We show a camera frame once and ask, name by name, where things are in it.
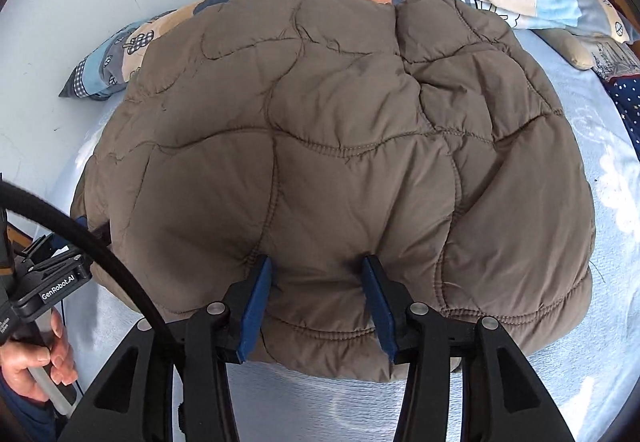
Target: beige pillow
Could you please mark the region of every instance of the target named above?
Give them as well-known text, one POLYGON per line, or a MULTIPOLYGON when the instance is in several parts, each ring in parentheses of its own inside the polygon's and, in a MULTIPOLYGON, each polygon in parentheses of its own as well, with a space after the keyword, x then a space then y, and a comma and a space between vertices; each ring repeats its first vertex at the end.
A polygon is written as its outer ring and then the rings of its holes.
POLYGON ((593 68, 593 56, 571 32, 566 29, 534 29, 560 56, 580 70, 593 68))

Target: navy polka dot fabric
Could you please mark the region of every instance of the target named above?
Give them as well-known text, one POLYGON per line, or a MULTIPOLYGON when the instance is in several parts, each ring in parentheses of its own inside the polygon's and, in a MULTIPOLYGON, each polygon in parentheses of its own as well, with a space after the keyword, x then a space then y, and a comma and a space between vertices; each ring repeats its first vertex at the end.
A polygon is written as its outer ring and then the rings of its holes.
POLYGON ((640 76, 621 77, 603 85, 616 104, 640 159, 640 76))

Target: bed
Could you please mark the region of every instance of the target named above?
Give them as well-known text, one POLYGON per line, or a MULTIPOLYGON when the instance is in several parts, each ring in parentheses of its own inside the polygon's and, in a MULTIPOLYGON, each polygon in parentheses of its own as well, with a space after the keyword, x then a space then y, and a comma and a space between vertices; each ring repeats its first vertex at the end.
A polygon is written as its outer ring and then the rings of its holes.
MULTIPOLYGON (((578 71, 532 31, 515 31, 560 96, 584 159, 596 211, 591 258, 593 299, 570 334, 530 357, 578 442, 595 442, 625 404, 640 375, 640 163, 620 115, 591 70, 578 71)), ((102 127, 120 102, 104 102, 49 199, 70 206, 76 183, 102 127)), ((65 299, 69 337, 78 354, 79 384, 89 386, 140 316, 90 283, 65 299)), ((327 380, 277 365, 249 362, 228 369, 243 441, 392 440, 404 382, 327 380)), ((180 384, 174 401, 179 404, 180 384)), ((451 379, 447 440, 460 438, 462 376, 451 379)), ((182 435, 176 432, 176 440, 182 435)))

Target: human hand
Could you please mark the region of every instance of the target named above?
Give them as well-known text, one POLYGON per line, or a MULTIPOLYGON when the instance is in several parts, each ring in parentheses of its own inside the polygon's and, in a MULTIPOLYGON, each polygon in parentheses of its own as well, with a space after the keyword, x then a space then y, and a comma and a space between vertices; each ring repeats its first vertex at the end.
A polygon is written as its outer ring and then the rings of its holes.
POLYGON ((0 370, 5 382, 15 393, 37 402, 47 402, 49 397, 33 380, 27 368, 38 368, 52 362, 51 380, 56 384, 71 384, 78 378, 74 362, 74 350, 66 338, 66 329, 57 310, 51 314, 54 341, 51 348, 8 341, 0 346, 0 370))

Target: blue sleeve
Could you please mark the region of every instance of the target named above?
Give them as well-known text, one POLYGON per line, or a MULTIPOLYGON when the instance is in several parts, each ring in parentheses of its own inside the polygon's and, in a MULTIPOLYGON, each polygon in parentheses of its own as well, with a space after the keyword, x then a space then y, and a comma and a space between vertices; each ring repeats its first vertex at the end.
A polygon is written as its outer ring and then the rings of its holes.
POLYGON ((36 406, 14 392, 0 372, 0 394, 33 442, 56 442, 56 422, 51 404, 36 406))

